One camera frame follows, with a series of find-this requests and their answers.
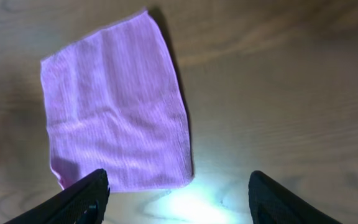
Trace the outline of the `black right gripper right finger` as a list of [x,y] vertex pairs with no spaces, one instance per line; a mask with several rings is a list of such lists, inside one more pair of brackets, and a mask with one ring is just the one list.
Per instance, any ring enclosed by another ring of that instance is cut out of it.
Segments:
[[259,170],[248,183],[254,224],[339,224]]

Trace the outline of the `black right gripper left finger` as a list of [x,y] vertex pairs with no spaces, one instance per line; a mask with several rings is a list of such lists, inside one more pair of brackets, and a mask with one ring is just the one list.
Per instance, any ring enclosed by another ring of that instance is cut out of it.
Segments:
[[104,169],[96,169],[7,224],[102,224],[110,188]]

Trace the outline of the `purple microfiber cloth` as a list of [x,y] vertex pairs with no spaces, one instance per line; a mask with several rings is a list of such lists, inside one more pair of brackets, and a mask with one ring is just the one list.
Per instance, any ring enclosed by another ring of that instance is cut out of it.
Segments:
[[193,178],[188,117],[165,39],[147,11],[43,59],[50,168],[63,189],[104,169],[114,192]]

